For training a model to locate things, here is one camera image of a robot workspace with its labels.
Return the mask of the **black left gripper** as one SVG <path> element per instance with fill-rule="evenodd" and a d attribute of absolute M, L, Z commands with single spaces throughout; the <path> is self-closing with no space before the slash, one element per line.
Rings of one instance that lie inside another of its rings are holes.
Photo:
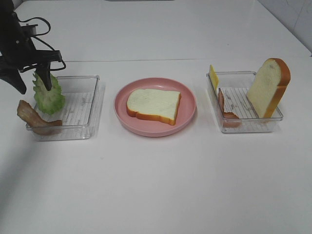
<path fill-rule="evenodd" d="M 0 79 L 12 85 L 21 94 L 26 93 L 26 85 L 18 71 L 25 72 L 36 68 L 36 74 L 41 78 L 47 91 L 52 88 L 50 66 L 51 62 L 61 62 L 59 50 L 39 39 L 41 34 L 27 34 L 24 38 L 15 38 L 9 32 L 0 34 Z M 37 39 L 49 50 L 38 50 L 32 39 Z"/>

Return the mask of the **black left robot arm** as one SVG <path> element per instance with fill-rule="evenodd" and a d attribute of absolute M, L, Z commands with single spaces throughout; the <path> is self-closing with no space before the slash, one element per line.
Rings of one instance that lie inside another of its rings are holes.
<path fill-rule="evenodd" d="M 11 0 L 0 2 L 0 79 L 12 85 L 21 94 L 26 86 L 20 73 L 35 69 L 45 88 L 50 91 L 51 62 L 62 62 L 59 50 L 38 50 L 32 42 L 36 34 L 36 24 L 21 26 Z"/>

